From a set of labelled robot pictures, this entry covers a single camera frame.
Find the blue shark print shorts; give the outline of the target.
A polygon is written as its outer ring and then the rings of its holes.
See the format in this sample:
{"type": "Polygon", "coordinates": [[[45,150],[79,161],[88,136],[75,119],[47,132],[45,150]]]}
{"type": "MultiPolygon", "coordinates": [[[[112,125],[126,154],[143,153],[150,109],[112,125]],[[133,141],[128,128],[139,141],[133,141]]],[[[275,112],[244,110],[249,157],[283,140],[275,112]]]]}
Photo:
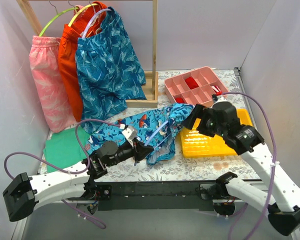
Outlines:
{"type": "MultiPolygon", "coordinates": [[[[145,158],[146,163],[155,165],[160,161],[171,160],[175,156],[176,136],[183,128],[182,121],[190,115],[193,109],[194,106],[191,104],[173,103],[169,106],[118,119],[114,123],[116,125],[124,124],[134,127],[137,130],[136,138],[145,144],[147,139],[162,123],[166,120],[169,121],[148,144],[154,150],[145,158]]],[[[114,141],[120,146],[124,143],[125,137],[118,127],[101,123],[85,144],[87,152],[91,154],[106,141],[114,141]]]]}

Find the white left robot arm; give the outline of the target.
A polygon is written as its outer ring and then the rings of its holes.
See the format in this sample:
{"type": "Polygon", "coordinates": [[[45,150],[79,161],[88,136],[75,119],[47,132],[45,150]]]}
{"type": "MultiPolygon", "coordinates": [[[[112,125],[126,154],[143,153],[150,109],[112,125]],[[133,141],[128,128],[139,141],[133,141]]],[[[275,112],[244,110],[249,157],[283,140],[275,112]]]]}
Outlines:
{"type": "Polygon", "coordinates": [[[62,171],[34,176],[20,173],[2,193],[8,218],[11,222],[17,222],[44,205],[69,198],[91,200],[101,192],[95,180],[106,175],[109,167],[129,158],[138,163],[153,150],[151,145],[136,139],[121,146],[114,141],[106,141],[92,152],[89,159],[62,171]]]}

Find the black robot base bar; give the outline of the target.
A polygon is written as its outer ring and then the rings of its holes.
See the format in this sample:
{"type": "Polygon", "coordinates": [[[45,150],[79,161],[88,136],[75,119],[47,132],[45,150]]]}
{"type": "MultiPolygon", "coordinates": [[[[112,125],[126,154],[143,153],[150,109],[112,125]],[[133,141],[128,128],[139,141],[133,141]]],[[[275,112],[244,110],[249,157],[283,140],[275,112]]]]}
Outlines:
{"type": "Polygon", "coordinates": [[[97,182],[76,200],[99,211],[192,209],[224,217],[235,216],[242,203],[220,193],[213,180],[97,182]]]}

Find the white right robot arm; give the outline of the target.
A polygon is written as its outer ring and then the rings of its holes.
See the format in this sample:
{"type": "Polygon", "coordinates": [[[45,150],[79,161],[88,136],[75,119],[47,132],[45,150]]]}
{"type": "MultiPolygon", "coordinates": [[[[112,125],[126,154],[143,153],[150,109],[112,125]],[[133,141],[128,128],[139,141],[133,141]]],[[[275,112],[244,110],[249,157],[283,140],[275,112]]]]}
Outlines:
{"type": "Polygon", "coordinates": [[[283,236],[300,227],[300,188],[275,160],[259,132],[240,122],[236,107],[226,100],[217,101],[212,107],[196,104],[181,124],[190,130],[197,119],[199,134],[221,137],[268,185],[268,191],[263,192],[227,172],[215,181],[217,195],[222,199],[237,197],[259,210],[283,236]]]}

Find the pale blue hanger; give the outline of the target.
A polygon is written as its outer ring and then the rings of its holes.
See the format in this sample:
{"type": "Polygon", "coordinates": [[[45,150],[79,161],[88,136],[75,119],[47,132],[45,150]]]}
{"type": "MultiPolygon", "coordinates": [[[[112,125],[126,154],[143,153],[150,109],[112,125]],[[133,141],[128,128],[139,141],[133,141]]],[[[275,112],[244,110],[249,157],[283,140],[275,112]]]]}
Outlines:
{"type": "Polygon", "coordinates": [[[146,142],[143,144],[144,147],[146,147],[150,142],[151,140],[155,137],[155,135],[157,135],[161,129],[166,126],[167,124],[169,123],[168,120],[166,120],[165,122],[163,122],[154,132],[153,134],[146,140],[146,142]]]}

